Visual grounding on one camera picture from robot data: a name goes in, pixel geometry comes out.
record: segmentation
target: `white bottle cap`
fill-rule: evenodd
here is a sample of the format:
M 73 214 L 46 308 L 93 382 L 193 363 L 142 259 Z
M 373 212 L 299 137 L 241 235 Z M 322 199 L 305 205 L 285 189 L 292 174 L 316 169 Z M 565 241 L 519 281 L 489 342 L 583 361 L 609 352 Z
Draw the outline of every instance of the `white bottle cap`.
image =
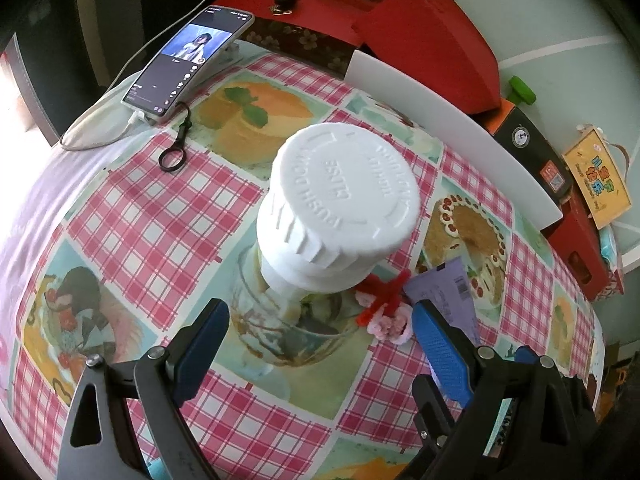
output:
M 402 155 L 351 124 L 314 124 L 289 137 L 270 186 L 257 219 L 262 275 L 290 298 L 355 286 L 418 219 L 418 186 Z

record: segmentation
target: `smartphone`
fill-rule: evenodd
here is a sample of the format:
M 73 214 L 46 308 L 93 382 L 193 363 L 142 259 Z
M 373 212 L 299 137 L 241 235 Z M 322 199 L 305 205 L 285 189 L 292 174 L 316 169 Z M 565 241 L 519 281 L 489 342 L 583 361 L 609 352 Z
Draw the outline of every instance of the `smartphone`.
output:
M 145 66 L 122 99 L 159 119 L 210 72 L 216 57 L 254 22 L 244 10 L 209 6 L 181 28 Z

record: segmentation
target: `white board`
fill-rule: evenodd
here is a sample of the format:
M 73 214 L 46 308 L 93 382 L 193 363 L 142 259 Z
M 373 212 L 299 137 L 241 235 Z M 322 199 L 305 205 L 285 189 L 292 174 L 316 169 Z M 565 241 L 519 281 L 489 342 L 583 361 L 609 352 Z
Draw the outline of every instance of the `white board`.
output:
M 389 104 L 466 158 L 518 211 L 543 229 L 562 212 L 531 174 L 466 114 L 425 85 L 359 50 L 345 82 Z

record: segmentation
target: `green dumbbell-shaped toy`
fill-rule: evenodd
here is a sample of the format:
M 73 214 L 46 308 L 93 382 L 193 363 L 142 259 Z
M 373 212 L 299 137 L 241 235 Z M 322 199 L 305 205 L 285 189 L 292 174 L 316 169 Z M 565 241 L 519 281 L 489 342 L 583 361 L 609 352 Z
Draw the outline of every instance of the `green dumbbell-shaped toy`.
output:
M 509 79 L 509 85 L 511 85 L 511 93 L 507 96 L 507 101 L 511 101 L 516 106 L 520 103 L 532 105 L 536 102 L 536 95 L 533 90 L 518 76 L 515 75 Z

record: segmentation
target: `black ring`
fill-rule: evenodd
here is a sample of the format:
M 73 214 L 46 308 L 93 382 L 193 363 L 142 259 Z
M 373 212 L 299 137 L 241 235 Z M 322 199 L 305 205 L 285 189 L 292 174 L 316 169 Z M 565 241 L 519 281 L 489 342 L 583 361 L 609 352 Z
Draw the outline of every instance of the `black ring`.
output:
M 162 161 L 167 155 L 169 155 L 169 153 L 173 153 L 173 152 L 182 153 L 180 160 L 176 162 L 173 166 L 165 166 L 162 163 Z M 160 165 L 160 169 L 165 173 L 171 173 L 172 171 L 179 170 L 181 167 L 184 166 L 184 163 L 186 161 L 187 161 L 187 152 L 185 151 L 184 148 L 181 148 L 180 146 L 170 146 L 166 150 L 164 150 L 164 152 L 160 153 L 160 156 L 158 157 L 158 164 Z

